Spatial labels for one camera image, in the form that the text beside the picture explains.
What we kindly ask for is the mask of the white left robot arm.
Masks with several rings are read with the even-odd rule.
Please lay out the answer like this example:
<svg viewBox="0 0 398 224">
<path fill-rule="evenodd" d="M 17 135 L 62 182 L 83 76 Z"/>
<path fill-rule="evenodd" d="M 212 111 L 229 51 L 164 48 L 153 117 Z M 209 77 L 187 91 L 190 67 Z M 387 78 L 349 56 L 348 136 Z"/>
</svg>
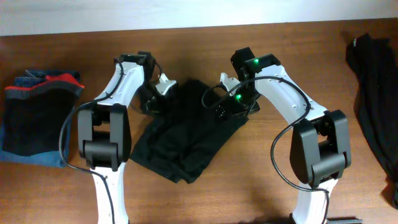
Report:
<svg viewBox="0 0 398 224">
<path fill-rule="evenodd" d="M 104 90 L 78 112 L 78 148 L 94 181 L 98 223 L 129 223 L 124 202 L 124 169 L 132 148 L 127 110 L 155 66 L 149 52 L 120 55 Z"/>
</svg>

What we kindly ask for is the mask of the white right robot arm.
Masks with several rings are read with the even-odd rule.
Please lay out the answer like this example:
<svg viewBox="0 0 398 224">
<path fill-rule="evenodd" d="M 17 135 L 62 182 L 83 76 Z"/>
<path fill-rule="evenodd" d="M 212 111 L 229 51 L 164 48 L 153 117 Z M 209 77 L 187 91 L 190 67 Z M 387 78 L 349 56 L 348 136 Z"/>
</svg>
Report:
<svg viewBox="0 0 398 224">
<path fill-rule="evenodd" d="M 273 54 L 257 57 L 249 47 L 230 58 L 237 79 L 222 73 L 220 87 L 247 110 L 256 97 L 267 98 L 287 126 L 274 138 L 270 156 L 278 176 L 298 190 L 289 223 L 329 223 L 331 192 L 351 165 L 348 119 L 341 110 L 330 111 L 310 98 L 287 74 Z M 299 183 L 282 173 L 275 159 L 276 144 L 292 131 L 290 166 Z"/>
</svg>

